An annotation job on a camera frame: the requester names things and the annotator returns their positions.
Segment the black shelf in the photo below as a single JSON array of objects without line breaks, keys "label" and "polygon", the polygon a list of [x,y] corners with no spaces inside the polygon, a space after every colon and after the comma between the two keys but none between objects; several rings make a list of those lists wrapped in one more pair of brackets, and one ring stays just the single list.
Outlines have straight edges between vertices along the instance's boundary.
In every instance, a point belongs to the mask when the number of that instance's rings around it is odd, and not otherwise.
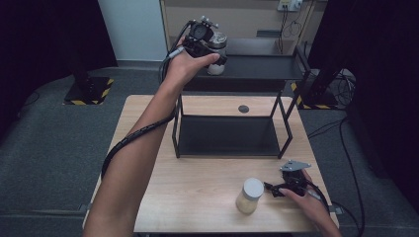
[{"label": "black shelf", "polygon": [[293,56],[228,55],[221,75],[211,76],[204,68],[184,91],[278,92],[288,80],[302,80]]},{"label": "black shelf", "polygon": [[[259,92],[276,93],[277,99],[268,117],[231,117],[185,115],[182,95],[179,96],[177,115],[173,126],[172,139],[176,157],[182,155],[199,156],[275,156],[282,158],[293,139],[289,117],[299,96],[295,90],[287,111],[281,100],[287,81],[299,81],[302,88],[310,73],[306,58],[299,47],[293,55],[251,55],[228,54],[225,69],[221,75],[211,76],[206,69],[200,70],[184,91],[196,92]],[[304,72],[301,73],[296,60],[299,59]],[[288,137],[280,149],[276,136],[273,116],[280,106],[284,127]]]},{"label": "black shelf", "polygon": [[184,115],[179,153],[277,157],[280,147],[272,118]]}]

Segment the white jar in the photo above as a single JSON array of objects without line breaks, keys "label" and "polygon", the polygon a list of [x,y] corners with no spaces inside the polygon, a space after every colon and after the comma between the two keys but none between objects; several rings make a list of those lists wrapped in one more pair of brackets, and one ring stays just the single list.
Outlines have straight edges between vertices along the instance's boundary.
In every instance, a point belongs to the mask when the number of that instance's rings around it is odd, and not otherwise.
[{"label": "white jar", "polygon": [[[208,47],[225,56],[225,48],[227,46],[227,36],[221,32],[214,32],[212,38],[208,42]],[[224,65],[211,64],[208,68],[208,74],[217,76],[224,71]]]},{"label": "white jar", "polygon": [[258,206],[258,200],[263,191],[264,186],[260,180],[255,178],[247,179],[237,197],[237,208],[244,214],[253,213]]}]

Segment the white wall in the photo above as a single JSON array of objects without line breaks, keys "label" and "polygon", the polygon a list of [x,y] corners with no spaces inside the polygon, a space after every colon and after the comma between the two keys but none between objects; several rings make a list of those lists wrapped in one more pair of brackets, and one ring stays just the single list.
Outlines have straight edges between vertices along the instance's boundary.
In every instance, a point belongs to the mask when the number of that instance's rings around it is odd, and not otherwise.
[{"label": "white wall", "polygon": [[166,41],[160,1],[99,0],[117,60],[161,61]]}]

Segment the hazard tape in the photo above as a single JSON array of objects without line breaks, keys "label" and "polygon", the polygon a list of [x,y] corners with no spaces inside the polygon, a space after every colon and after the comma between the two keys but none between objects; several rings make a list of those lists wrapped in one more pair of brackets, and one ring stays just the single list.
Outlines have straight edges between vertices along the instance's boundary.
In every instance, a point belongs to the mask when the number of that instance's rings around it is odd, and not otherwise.
[{"label": "hazard tape", "polygon": [[101,105],[105,98],[108,96],[109,91],[111,90],[111,86],[114,83],[114,79],[109,79],[108,84],[102,93],[102,97],[99,101],[89,101],[89,100],[72,100],[72,101],[64,101],[63,105],[74,105],[74,106],[86,106],[86,105]]},{"label": "hazard tape", "polygon": [[[291,83],[291,88],[293,92],[296,90],[296,83]],[[298,96],[296,99],[296,106],[299,110],[336,110],[336,106],[326,106],[326,105],[305,105],[301,96]]]}]

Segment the jar lid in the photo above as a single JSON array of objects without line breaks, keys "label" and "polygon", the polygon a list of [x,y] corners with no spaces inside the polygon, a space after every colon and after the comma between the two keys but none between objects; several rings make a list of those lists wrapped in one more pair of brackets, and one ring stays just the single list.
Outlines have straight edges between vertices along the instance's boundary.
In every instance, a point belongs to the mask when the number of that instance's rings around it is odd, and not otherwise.
[{"label": "jar lid", "polygon": [[208,46],[214,49],[222,49],[227,46],[227,36],[221,32],[214,32],[208,42]]},{"label": "jar lid", "polygon": [[243,195],[249,200],[258,200],[263,191],[263,184],[258,179],[249,178],[244,182]]}]

